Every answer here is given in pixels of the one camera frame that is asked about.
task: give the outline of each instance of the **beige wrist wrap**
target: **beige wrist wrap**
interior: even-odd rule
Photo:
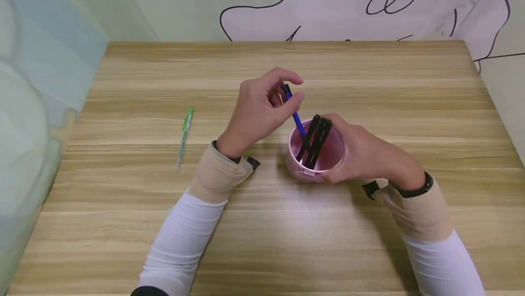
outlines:
[[[373,197],[383,200],[401,231],[409,237],[439,241],[452,234],[447,204],[435,180],[428,192],[417,197],[403,198],[392,185],[377,190]]]
[[[253,167],[244,157],[236,164],[210,144],[202,155],[187,193],[207,203],[221,203],[252,173]]]

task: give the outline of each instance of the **green pen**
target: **green pen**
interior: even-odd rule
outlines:
[[[191,117],[193,116],[193,108],[188,110],[186,117],[184,118],[184,124],[182,125],[182,141],[180,142],[179,155],[177,156],[177,171],[180,169],[180,164],[182,162],[182,156],[184,155],[184,150],[186,149],[186,140],[188,138],[188,132],[190,131]]]

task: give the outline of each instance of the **forearm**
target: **forearm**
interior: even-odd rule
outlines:
[[[187,295],[226,203],[205,203],[185,192],[153,242],[139,286],[152,286],[169,296]]]
[[[438,183],[403,198],[394,186],[377,192],[400,227],[423,295],[485,295],[465,246],[453,229]]]
[[[190,187],[162,224],[133,296],[189,293],[198,262],[232,189],[251,175],[257,165],[252,158],[235,161],[211,145],[207,148]],[[141,288],[146,286],[155,288],[155,294],[151,289]]]

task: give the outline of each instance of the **wrist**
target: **wrist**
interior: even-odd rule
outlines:
[[[238,137],[235,137],[228,131],[224,131],[217,139],[217,150],[229,158],[238,158],[244,154],[246,147],[239,141]]]
[[[388,181],[397,189],[413,191],[425,185],[426,176],[421,164],[412,159],[410,163],[397,166]]]

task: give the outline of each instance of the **pen holder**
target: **pen holder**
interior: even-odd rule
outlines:
[[[308,130],[311,121],[311,119],[308,119],[301,122],[303,123],[305,130]],[[290,172],[294,178],[301,182],[322,182],[322,179],[318,175],[341,164],[343,158],[345,157],[345,143],[335,129],[331,129],[329,131],[328,137],[321,148],[321,152],[319,153],[319,158],[317,159],[314,169],[306,168],[297,161],[296,156],[299,153],[302,145],[303,140],[301,140],[299,131],[297,130],[297,127],[295,127],[291,131],[290,138],[288,139],[286,167],[288,168],[288,172]]]

